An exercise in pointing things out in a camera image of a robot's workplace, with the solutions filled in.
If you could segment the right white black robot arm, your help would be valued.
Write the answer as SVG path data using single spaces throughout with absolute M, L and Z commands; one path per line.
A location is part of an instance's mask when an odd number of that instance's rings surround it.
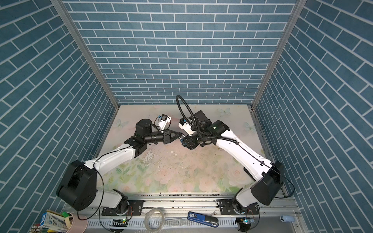
M 202 111 L 190 117 L 182 116 L 179 127 L 187 133 L 181 139 L 184 147 L 193 150 L 198 145 L 214 144 L 235 158 L 254 181 L 250 187 L 238 191 L 232 199 L 234 210 L 241 214 L 255 203 L 269 206 L 283 185 L 283 164 L 262 157 L 240 140 L 225 123 L 220 120 L 211 122 Z

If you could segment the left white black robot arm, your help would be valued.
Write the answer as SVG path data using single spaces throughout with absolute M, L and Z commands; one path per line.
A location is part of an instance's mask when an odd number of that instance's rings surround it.
M 117 149 L 86 162 L 71 162 L 56 195 L 76 211 L 106 207 L 117 215 L 124 215 L 129 208 L 127 196 L 117 189 L 106 191 L 103 187 L 98 188 L 97 182 L 118 165 L 140 156 L 149 144 L 169 144 L 182 137 L 181 132 L 156 129 L 151 120 L 142 119 L 136 124 L 134 135 Z

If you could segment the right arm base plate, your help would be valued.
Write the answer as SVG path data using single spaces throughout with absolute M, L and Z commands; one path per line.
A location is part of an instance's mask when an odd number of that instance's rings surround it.
M 217 199 L 216 204 L 221 215 L 258 215 L 260 212 L 258 203 L 243 207 L 236 199 Z

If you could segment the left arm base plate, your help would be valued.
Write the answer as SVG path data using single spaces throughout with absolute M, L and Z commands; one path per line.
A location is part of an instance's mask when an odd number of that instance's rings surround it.
M 104 207 L 103 216 L 140 216 L 143 210 L 143 200 L 128 200 L 116 208 Z

